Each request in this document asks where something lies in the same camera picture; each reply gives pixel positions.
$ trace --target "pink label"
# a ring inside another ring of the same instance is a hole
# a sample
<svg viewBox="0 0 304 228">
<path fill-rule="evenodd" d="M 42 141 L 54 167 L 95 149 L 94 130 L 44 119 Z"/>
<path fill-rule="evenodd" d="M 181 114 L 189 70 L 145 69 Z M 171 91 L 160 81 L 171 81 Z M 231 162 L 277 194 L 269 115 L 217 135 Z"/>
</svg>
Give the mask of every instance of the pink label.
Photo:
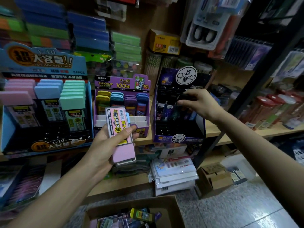
<svg viewBox="0 0 304 228">
<path fill-rule="evenodd" d="M 110 137 L 129 127 L 126 110 L 124 107 L 113 107 L 106 109 L 106 117 Z M 131 136 L 119 143 L 119 145 L 131 143 Z"/>
</svg>

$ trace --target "hand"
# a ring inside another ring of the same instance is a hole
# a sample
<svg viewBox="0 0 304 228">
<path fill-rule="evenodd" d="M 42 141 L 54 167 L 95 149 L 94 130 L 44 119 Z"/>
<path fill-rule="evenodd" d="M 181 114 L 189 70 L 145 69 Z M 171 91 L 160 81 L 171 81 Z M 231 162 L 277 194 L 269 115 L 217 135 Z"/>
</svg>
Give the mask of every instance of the hand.
<svg viewBox="0 0 304 228">
<path fill-rule="evenodd" d="M 100 182 L 112 168 L 112 164 L 109 159 L 114 148 L 136 129 L 137 127 L 133 125 L 122 130 L 112 138 L 109 138 L 108 126 L 104 125 L 94 138 L 92 145 L 78 165 L 89 167 L 93 173 L 94 181 L 96 183 Z M 139 137 L 139 133 L 132 134 L 132 137 L 133 140 L 135 140 Z"/>
<path fill-rule="evenodd" d="M 191 108 L 204 119 L 207 119 L 214 124 L 217 124 L 219 119 L 226 113 L 206 89 L 190 89 L 184 93 L 195 96 L 197 101 L 179 100 L 177 101 L 177 104 Z"/>
</svg>

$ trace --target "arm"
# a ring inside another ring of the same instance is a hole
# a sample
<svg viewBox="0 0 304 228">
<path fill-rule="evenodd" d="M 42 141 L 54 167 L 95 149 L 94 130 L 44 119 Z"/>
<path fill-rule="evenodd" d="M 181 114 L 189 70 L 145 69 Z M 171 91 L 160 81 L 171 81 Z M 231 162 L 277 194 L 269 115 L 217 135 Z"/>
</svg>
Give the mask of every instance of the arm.
<svg viewBox="0 0 304 228">
<path fill-rule="evenodd" d="M 128 127 L 108 138 L 108 128 L 104 126 L 81 161 L 22 211 L 7 228 L 63 227 L 83 199 L 110 171 L 112 164 L 109 158 L 114 148 L 134 129 L 136 126 Z"/>
<path fill-rule="evenodd" d="M 224 111 L 207 90 L 188 90 L 197 101 L 180 100 L 224 131 L 299 226 L 304 225 L 304 167 Z"/>
</svg>

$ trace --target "floor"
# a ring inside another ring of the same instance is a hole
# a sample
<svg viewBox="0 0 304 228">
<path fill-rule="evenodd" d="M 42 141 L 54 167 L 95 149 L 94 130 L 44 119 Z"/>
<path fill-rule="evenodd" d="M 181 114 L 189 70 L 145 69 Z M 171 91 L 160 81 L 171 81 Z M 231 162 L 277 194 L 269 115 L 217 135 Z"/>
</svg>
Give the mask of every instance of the floor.
<svg viewBox="0 0 304 228">
<path fill-rule="evenodd" d="M 81 228 L 84 211 L 114 202 L 153 197 L 152 189 L 81 206 L 64 228 Z M 298 227 L 262 180 L 245 182 L 220 195 L 199 200 L 195 190 L 176 193 L 187 228 Z"/>
</svg>

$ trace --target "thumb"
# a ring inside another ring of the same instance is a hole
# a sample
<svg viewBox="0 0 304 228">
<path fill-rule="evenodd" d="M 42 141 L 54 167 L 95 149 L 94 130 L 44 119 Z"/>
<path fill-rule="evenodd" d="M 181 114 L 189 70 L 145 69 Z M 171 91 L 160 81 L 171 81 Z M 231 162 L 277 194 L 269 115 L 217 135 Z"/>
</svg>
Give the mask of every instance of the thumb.
<svg viewBox="0 0 304 228">
<path fill-rule="evenodd" d="M 108 140 L 110 142 L 110 146 L 112 146 L 113 148 L 116 147 L 121 141 L 123 141 L 124 139 L 129 137 L 131 135 L 132 131 L 133 131 L 133 128 L 128 127 L 126 129 L 120 131 L 118 134 L 116 134 L 112 138 L 109 138 Z"/>
<path fill-rule="evenodd" d="M 193 110 L 196 110 L 197 108 L 197 102 L 196 101 L 189 101 L 189 100 L 179 100 L 177 101 L 178 105 L 191 108 Z"/>
</svg>

